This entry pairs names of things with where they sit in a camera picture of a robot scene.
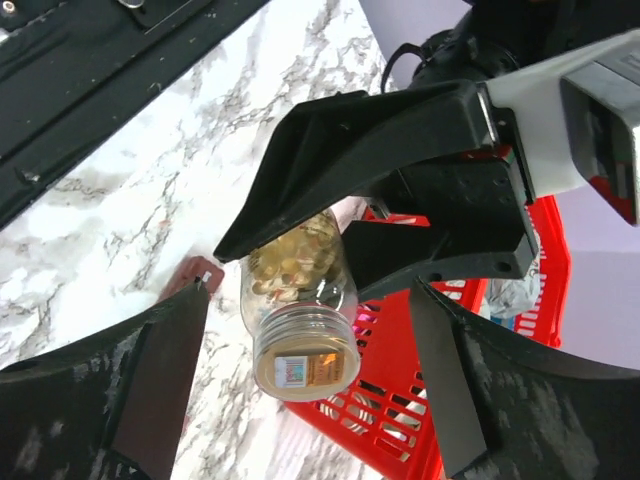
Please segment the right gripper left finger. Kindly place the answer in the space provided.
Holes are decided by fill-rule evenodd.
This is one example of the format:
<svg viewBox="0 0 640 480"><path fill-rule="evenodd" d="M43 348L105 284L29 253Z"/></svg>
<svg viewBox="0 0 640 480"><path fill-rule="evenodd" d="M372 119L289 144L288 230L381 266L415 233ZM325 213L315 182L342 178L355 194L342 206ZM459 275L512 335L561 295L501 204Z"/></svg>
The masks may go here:
<svg viewBox="0 0 640 480"><path fill-rule="evenodd" d="M194 282L1 371L4 479L168 479L209 304Z"/></svg>

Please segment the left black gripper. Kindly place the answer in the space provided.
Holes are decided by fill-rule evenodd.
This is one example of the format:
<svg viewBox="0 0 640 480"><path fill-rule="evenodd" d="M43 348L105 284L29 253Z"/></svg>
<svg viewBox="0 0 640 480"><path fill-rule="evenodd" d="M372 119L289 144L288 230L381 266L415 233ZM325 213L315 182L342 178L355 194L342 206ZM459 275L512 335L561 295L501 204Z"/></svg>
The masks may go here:
<svg viewBox="0 0 640 480"><path fill-rule="evenodd" d="M296 105L276 126L215 257L240 259L373 184L376 221L344 231L361 300L416 277L522 278L538 253L526 212L534 190L513 112L492 113L498 143L480 148L490 122L470 81Z"/></svg>

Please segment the red weekly pill organizer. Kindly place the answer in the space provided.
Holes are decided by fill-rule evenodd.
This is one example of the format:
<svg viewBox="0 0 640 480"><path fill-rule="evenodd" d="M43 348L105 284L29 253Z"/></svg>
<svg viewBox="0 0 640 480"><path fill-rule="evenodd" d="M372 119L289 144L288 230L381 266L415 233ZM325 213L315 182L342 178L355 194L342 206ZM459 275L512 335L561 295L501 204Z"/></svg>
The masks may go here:
<svg viewBox="0 0 640 480"><path fill-rule="evenodd" d="M224 270L204 256L185 257L160 293L162 302L186 286L199 281L212 298L224 279Z"/></svg>

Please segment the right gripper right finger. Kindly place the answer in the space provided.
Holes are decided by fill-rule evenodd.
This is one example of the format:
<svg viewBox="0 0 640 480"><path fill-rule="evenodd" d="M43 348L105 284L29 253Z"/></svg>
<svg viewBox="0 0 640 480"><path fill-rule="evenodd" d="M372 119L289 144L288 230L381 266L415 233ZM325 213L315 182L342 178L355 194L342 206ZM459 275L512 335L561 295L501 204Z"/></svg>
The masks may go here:
<svg viewBox="0 0 640 480"><path fill-rule="evenodd" d="M409 307L447 477L638 477L637 370L545 346L421 280Z"/></svg>

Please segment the clear pill bottle yellow pills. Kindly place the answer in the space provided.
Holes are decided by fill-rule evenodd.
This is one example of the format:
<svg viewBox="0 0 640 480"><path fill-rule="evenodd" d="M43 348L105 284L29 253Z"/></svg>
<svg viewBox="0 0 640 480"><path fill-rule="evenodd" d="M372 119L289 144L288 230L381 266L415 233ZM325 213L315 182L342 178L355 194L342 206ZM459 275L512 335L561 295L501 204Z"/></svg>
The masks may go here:
<svg viewBox="0 0 640 480"><path fill-rule="evenodd" d="M241 316L253 372L287 402L326 399L359 373L359 305L338 222L325 210L241 261Z"/></svg>

